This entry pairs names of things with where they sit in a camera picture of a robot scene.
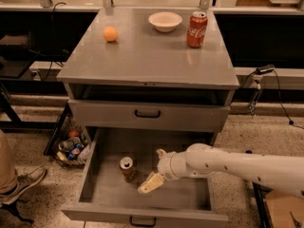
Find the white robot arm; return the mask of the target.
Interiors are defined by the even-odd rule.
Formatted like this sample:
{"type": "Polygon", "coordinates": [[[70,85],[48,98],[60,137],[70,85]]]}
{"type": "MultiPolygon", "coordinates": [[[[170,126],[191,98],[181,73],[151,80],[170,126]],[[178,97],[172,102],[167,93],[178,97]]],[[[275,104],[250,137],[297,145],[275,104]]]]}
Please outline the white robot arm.
{"type": "Polygon", "coordinates": [[[304,192],[304,158],[234,153],[204,143],[194,143],[182,152],[158,149],[157,173],[152,172],[138,188],[147,194],[165,181],[201,178],[213,172],[226,172],[247,181],[299,199],[304,192]]]}

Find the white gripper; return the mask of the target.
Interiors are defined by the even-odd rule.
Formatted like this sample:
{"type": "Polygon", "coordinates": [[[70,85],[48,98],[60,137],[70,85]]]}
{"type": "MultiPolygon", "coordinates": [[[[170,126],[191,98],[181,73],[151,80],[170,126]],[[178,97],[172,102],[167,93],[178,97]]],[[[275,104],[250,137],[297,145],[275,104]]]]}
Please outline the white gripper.
{"type": "Polygon", "coordinates": [[[147,194],[161,187],[166,181],[175,181],[189,176],[190,169],[187,166],[184,152],[166,152],[163,149],[156,150],[159,162],[158,172],[151,172],[147,179],[138,188],[141,194],[147,194]]]}

